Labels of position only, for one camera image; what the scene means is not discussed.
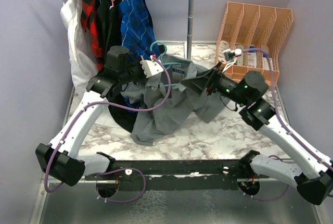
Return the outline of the grey shirt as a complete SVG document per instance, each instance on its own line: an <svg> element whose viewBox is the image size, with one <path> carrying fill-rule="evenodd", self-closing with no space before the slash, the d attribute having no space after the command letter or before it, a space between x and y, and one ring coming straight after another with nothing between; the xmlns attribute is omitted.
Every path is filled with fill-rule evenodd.
<svg viewBox="0 0 333 224"><path fill-rule="evenodd" d="M188 62L184 79L194 78L198 73L207 70L192 61ZM130 106L145 109L162 102L166 94L147 90L145 85L148 79L143 79L137 84L130 83L121 93ZM151 146L155 139L174 133L191 113L195 113L205 123L210 123L224 107L218 94L198 96L185 88L183 92L171 89L167 101L154 111L133 112L114 108L110 112L114 120L130 132L134 142Z"/></svg>

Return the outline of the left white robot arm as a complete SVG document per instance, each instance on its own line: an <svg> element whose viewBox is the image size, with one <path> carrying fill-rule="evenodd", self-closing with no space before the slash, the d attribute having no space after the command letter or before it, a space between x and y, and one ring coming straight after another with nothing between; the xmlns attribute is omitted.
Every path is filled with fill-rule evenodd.
<svg viewBox="0 0 333 224"><path fill-rule="evenodd" d="M105 180L112 178L115 167L110 156L79 156L79 150L97 118L110 112L111 103L124 105L121 92L144 77L140 61L128 48L111 47L105 65L89 80L79 106L63 129L48 144L37 146L35 154L42 172L68 186L95 173Z"/></svg>

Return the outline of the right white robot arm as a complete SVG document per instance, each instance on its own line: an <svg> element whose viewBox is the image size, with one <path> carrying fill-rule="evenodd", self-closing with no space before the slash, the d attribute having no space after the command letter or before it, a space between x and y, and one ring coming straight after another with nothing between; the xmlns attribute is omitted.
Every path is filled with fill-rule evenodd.
<svg viewBox="0 0 333 224"><path fill-rule="evenodd" d="M315 149L293 130L263 95L268 84L258 71L248 71L240 82L228 78L218 67L184 79L181 84L198 95L221 96L242 107L242 120L277 144L293 164L271 159L256 151L242 157L239 172L243 177L263 175L279 180L297 190L309 203L320 205L332 191L332 159Z"/></svg>

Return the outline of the teal plastic hanger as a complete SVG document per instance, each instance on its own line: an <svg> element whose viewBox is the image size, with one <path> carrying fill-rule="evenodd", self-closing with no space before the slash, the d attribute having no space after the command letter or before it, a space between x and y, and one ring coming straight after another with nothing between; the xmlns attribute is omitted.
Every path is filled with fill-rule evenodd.
<svg viewBox="0 0 333 224"><path fill-rule="evenodd" d="M167 47L161 41L153 42L150 45L149 50L158 55L157 59L163 64L170 76L171 86L168 84L165 72L162 71L161 73L150 77L146 82L145 88L152 92L159 92L162 95L166 94L169 87L172 90L183 92L185 87L180 84L180 81L187 75L189 62L182 58L168 55Z"/></svg>

